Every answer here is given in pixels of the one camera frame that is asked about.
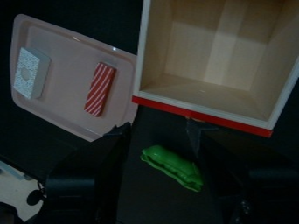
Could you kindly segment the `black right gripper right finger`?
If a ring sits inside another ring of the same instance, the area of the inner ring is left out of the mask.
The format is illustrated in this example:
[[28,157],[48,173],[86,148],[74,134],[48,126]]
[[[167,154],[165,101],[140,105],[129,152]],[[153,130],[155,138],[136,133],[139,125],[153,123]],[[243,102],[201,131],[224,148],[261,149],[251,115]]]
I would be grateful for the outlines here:
[[272,149],[187,121],[220,224],[299,224],[299,171]]

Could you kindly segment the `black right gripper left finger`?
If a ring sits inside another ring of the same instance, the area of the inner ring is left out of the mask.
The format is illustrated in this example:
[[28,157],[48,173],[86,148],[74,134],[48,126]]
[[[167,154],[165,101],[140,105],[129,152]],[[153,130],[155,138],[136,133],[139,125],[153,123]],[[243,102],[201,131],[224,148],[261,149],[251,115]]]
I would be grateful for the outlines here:
[[127,122],[56,164],[44,182],[41,209],[28,224],[117,223],[129,141]]

